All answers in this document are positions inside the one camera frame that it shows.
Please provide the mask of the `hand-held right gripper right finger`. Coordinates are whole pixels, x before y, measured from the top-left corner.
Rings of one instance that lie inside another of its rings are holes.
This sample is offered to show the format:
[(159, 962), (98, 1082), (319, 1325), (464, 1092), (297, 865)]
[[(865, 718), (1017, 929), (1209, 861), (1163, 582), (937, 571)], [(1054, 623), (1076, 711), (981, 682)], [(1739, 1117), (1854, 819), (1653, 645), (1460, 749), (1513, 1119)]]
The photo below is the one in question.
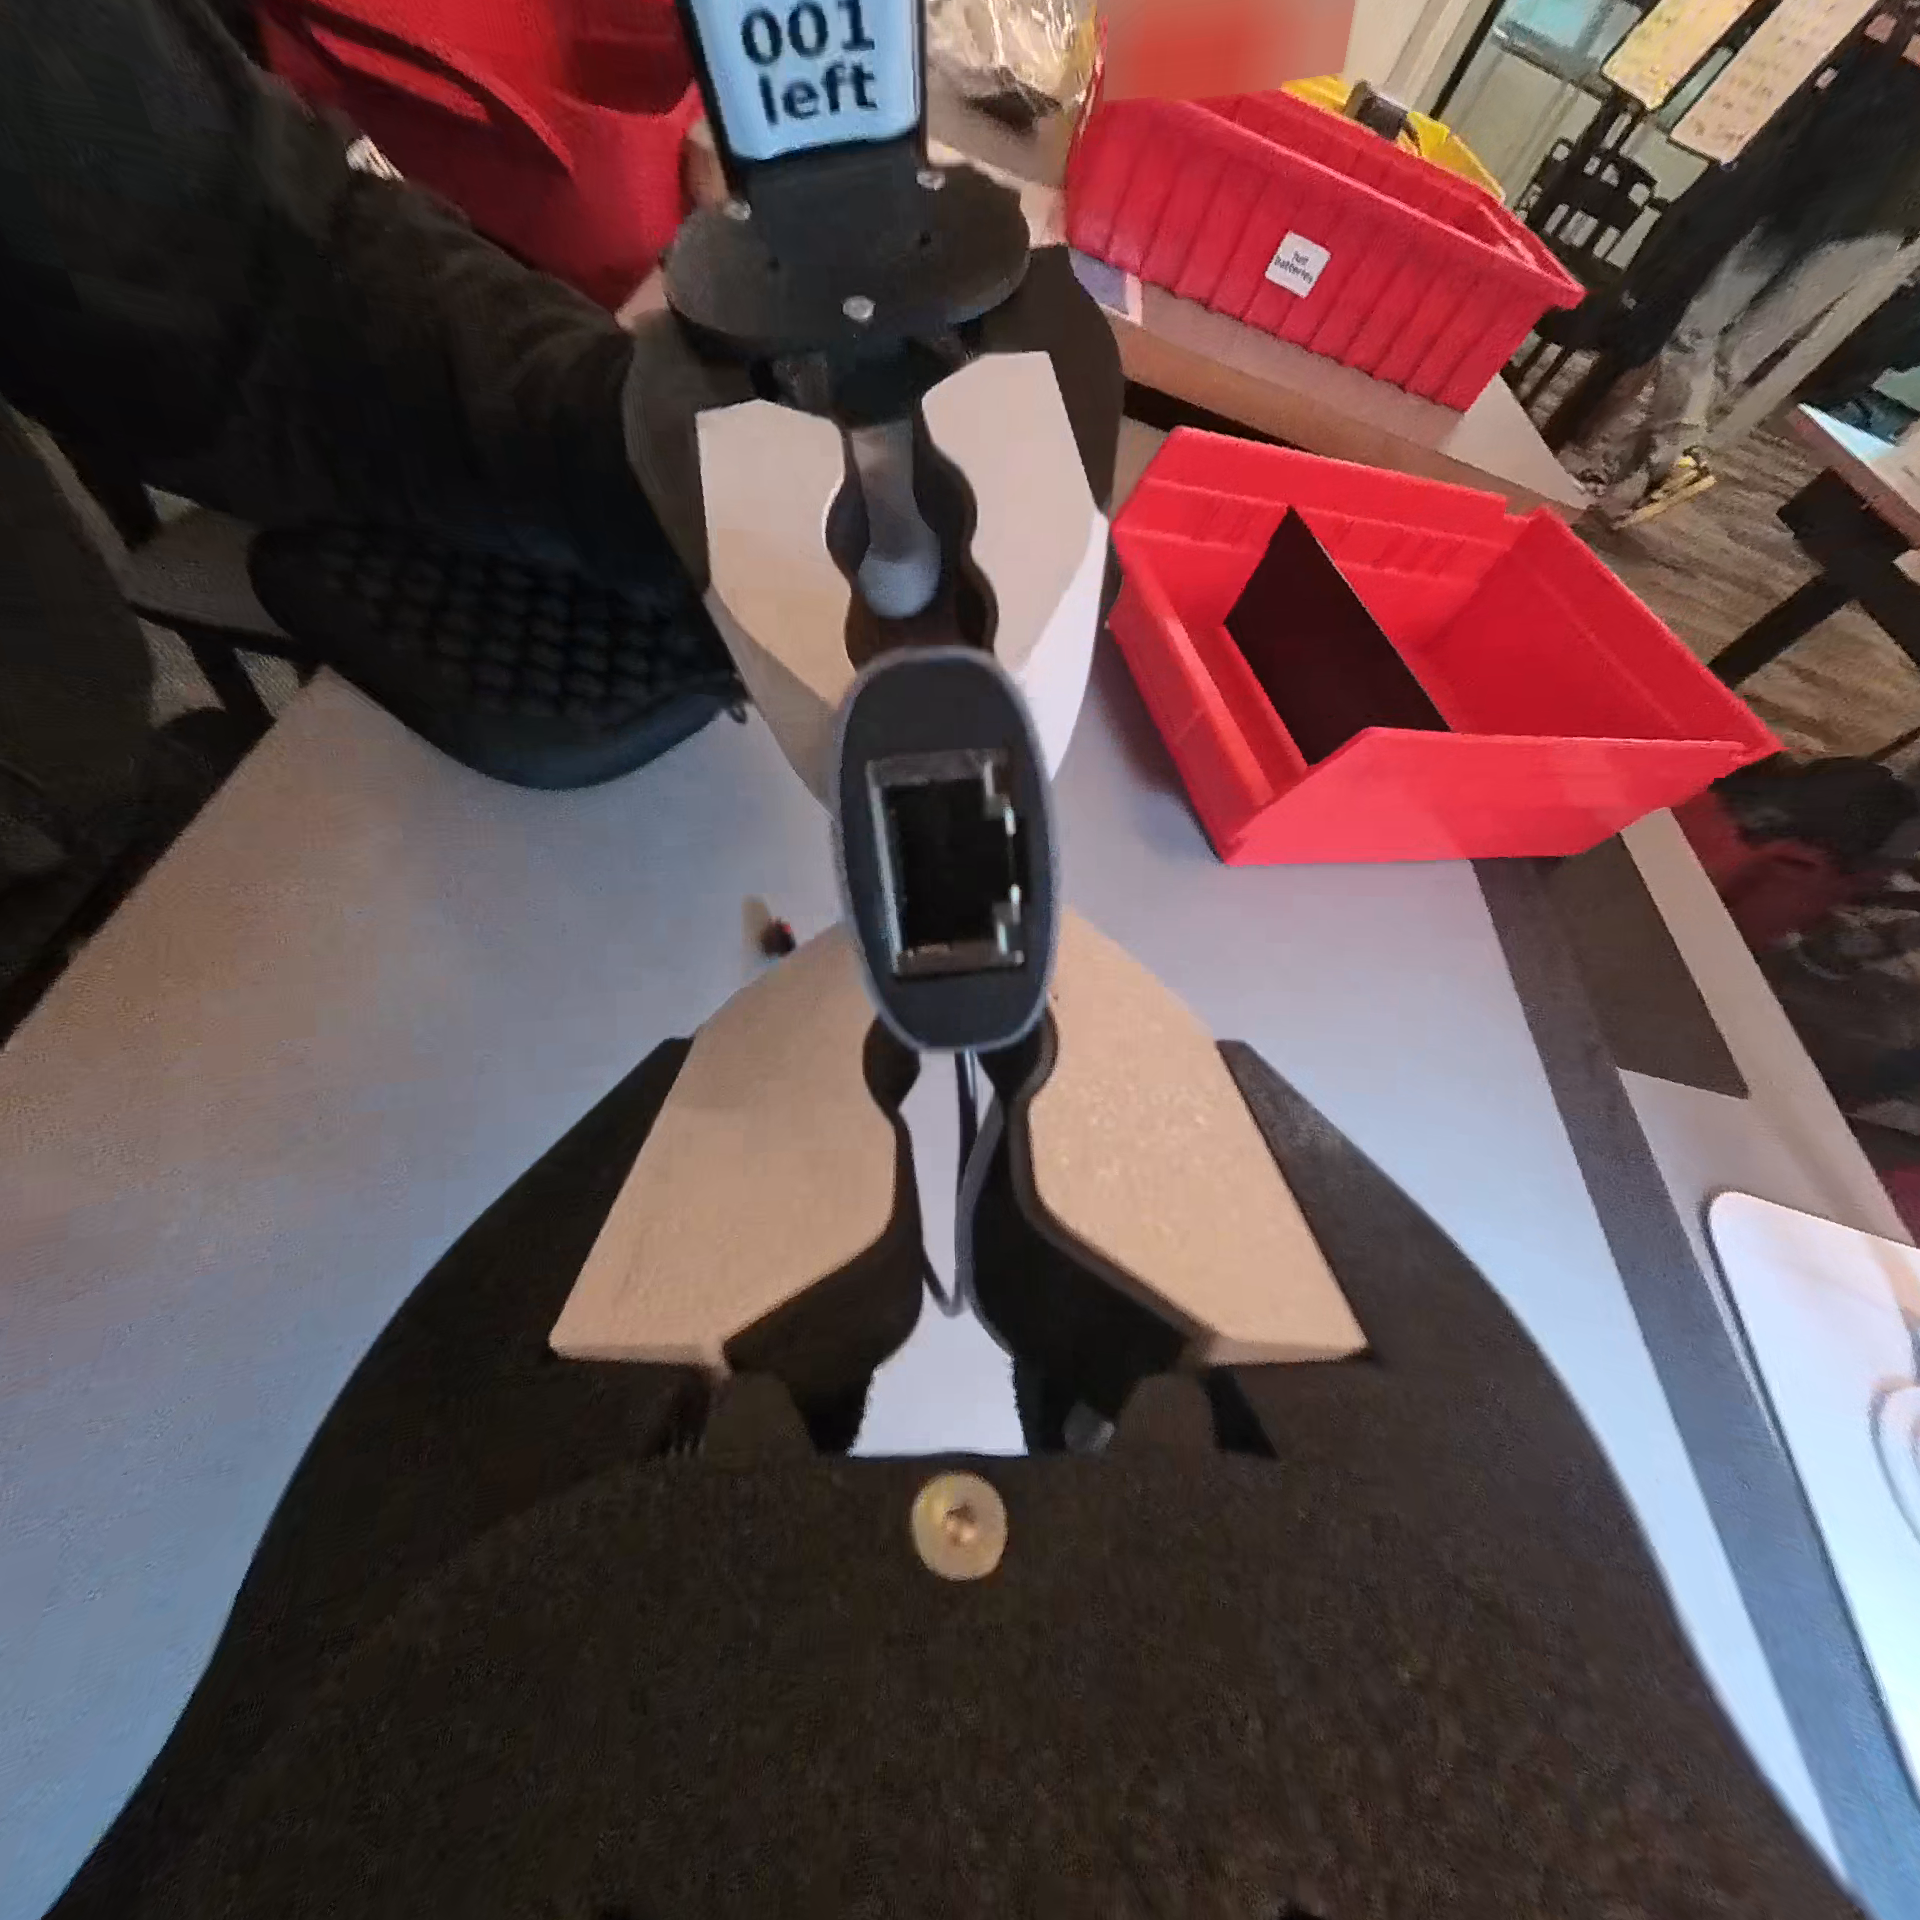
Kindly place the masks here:
[(1032, 1370), (1235, 1370), (1360, 1354), (1365, 1333), (1199, 1015), (1062, 920), (1029, 1043), (981, 1062), (966, 1278)]

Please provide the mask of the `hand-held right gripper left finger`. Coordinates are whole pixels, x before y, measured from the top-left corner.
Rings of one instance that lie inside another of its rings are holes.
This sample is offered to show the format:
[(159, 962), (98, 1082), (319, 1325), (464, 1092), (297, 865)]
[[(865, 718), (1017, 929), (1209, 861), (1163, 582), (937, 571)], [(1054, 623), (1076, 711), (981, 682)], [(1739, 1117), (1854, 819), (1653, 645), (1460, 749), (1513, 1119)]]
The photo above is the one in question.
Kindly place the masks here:
[(848, 930), (808, 937), (691, 1037), (549, 1333), (558, 1360), (874, 1372), (921, 1313), (921, 1204), (867, 1076)]

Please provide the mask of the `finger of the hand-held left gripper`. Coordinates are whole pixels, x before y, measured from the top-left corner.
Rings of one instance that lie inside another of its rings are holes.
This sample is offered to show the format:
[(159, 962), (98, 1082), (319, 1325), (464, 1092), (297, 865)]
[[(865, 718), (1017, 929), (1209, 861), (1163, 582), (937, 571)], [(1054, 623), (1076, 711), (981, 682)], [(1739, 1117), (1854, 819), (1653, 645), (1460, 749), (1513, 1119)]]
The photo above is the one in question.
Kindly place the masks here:
[(987, 353), (921, 401), (931, 455), (974, 500), (974, 562), (989, 651), (1017, 687), (1045, 780), (1062, 774), (1091, 687), (1109, 524), (1092, 502), (1054, 365)]
[(828, 524), (865, 505), (847, 432), (769, 398), (695, 418), (709, 533), (709, 615), (805, 794), (835, 802), (835, 736), (860, 675), (848, 652), (854, 586), (835, 562)]

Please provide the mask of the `grey USB hub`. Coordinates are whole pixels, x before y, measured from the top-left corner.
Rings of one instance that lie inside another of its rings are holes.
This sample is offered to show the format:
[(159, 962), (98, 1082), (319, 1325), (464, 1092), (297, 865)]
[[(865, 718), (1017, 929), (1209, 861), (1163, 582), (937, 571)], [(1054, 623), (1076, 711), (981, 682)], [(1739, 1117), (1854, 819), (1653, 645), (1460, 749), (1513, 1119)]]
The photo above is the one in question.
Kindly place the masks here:
[(1021, 1044), (1054, 978), (1062, 861), (1013, 675), (968, 648), (874, 656), (835, 714), (826, 806), (881, 1025), (914, 1053)]

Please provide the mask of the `red plastic bin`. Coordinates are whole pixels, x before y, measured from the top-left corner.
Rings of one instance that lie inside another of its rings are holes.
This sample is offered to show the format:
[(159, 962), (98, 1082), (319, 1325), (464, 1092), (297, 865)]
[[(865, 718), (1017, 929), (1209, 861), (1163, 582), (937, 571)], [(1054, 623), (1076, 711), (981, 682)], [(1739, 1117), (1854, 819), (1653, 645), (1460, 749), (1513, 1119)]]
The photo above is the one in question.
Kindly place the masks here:
[[(1225, 634), (1289, 505), (1451, 731), (1296, 754)], [(1114, 541), (1121, 659), (1226, 865), (1578, 855), (1778, 750), (1552, 510), (1174, 429)]]
[(1065, 165), (1072, 247), (1465, 411), (1583, 285), (1491, 194), (1287, 91), (1103, 102)]

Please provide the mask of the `person's left forearm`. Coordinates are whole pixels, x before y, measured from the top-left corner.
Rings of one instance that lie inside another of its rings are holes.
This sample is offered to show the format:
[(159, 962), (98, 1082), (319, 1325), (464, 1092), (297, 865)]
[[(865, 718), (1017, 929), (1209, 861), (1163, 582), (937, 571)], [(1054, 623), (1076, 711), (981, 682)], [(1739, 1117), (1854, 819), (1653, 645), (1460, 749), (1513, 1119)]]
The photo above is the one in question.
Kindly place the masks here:
[(634, 342), (210, 5), (4, 5), (4, 398), (250, 524), (370, 515), (660, 547)]

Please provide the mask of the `black textured rounded object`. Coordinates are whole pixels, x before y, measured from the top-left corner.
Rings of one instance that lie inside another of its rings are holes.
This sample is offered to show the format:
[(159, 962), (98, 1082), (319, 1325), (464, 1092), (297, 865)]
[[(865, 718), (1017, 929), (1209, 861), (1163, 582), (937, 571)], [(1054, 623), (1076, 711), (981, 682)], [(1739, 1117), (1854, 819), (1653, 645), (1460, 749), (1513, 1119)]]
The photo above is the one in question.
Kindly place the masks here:
[(297, 656), (459, 769), (589, 789), (746, 718), (676, 562), (635, 586), (374, 524), (250, 536), (247, 579)]

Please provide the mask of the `black divider panel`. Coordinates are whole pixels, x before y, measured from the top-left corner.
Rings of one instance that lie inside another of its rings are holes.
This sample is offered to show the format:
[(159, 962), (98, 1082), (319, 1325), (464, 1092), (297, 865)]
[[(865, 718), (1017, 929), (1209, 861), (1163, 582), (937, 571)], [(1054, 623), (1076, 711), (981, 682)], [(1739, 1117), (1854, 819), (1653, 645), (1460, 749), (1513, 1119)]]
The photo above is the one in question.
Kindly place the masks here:
[(1360, 731), (1451, 731), (1399, 651), (1293, 505), (1238, 591), (1225, 634), (1310, 769)]

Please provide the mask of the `large red plastic container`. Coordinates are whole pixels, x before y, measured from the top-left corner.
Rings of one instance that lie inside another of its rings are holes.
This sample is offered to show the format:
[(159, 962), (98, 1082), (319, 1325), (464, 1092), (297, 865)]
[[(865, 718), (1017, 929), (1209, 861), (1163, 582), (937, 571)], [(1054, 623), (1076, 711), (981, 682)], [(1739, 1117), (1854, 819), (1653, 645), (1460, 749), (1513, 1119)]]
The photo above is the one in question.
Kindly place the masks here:
[(617, 311), (683, 222), (676, 5), (254, 5), (278, 78), (515, 259)]

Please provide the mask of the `yellow bin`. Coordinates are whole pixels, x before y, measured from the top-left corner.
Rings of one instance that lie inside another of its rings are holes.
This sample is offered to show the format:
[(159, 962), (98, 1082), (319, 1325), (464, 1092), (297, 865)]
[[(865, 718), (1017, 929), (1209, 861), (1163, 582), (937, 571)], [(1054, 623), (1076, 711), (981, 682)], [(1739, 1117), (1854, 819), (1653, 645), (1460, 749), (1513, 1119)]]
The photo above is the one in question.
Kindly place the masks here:
[(1338, 115), (1353, 123), (1374, 132), (1378, 139), (1395, 141), (1399, 151), (1426, 160), (1454, 173), (1457, 180), (1473, 183), (1494, 203), (1501, 203), (1501, 183), (1488, 173), (1488, 167), (1457, 139), (1442, 120), (1426, 119), (1415, 109), (1405, 109), (1392, 96), (1383, 96), (1372, 81), (1345, 81), (1345, 78), (1296, 78), (1284, 85), (1287, 96)]

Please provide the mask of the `white metal stand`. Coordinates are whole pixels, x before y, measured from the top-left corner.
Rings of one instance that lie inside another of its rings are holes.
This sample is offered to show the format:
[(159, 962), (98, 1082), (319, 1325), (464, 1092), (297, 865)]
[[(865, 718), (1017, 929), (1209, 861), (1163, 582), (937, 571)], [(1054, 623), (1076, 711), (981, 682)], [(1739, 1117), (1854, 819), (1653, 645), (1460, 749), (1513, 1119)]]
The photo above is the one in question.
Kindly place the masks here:
[(1916, 1774), (1916, 1249), (1734, 1189), (1707, 1203), (1707, 1240)]

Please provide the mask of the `red bag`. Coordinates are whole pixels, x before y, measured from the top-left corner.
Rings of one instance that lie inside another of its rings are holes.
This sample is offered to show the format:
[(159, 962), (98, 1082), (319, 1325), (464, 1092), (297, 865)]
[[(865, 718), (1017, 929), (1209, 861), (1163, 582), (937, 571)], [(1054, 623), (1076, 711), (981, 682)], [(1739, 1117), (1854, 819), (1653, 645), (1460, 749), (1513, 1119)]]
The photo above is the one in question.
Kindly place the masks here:
[(1675, 806), (1753, 953), (1852, 972), (1916, 953), (1916, 780), (1872, 758), (1774, 754)]

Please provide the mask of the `brown upright board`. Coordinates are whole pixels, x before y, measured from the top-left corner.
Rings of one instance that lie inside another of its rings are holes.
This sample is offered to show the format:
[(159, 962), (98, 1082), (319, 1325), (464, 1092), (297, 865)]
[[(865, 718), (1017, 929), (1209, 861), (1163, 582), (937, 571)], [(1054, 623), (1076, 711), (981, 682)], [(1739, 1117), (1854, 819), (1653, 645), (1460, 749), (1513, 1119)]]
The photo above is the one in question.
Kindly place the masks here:
[(1874, 5), (1778, 5), (1672, 128), (1672, 144), (1711, 165), (1729, 165), (1765, 120), (1863, 24)]
[(1654, 112), (1687, 81), (1750, 5), (1653, 5), (1600, 63), (1602, 81)]

